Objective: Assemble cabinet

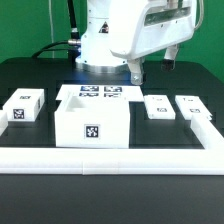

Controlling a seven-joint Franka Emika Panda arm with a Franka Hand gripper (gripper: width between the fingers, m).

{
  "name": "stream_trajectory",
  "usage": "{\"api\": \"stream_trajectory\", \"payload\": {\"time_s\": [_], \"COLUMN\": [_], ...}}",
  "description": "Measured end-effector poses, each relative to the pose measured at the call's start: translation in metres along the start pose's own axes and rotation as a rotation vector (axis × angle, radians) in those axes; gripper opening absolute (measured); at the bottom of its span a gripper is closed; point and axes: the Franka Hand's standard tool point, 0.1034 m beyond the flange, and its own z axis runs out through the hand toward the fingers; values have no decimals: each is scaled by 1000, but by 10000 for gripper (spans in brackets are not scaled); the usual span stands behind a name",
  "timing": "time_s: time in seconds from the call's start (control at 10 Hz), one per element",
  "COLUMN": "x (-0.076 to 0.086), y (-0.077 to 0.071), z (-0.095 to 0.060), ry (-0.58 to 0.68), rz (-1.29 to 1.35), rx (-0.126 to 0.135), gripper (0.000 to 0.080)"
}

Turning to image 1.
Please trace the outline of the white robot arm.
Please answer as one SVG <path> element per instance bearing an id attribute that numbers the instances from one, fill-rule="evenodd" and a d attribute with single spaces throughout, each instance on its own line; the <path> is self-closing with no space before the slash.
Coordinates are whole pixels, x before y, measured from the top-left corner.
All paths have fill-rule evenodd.
<path id="1" fill-rule="evenodd" d="M 144 58 L 163 50 L 162 69 L 175 67 L 179 44 L 196 30 L 197 0 L 87 0 L 87 30 L 76 65 L 94 73 L 128 70 L 143 83 Z"/>

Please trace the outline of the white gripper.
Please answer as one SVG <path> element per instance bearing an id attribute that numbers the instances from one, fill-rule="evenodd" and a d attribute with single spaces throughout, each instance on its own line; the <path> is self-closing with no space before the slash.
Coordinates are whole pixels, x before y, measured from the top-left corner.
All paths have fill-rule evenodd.
<path id="1" fill-rule="evenodd" d="M 175 68 L 178 44 L 193 36 L 196 9 L 196 0 L 112 0 L 109 49 L 114 56 L 129 60 L 132 84 L 143 83 L 143 63 L 136 58 L 168 47 L 161 68 Z"/>

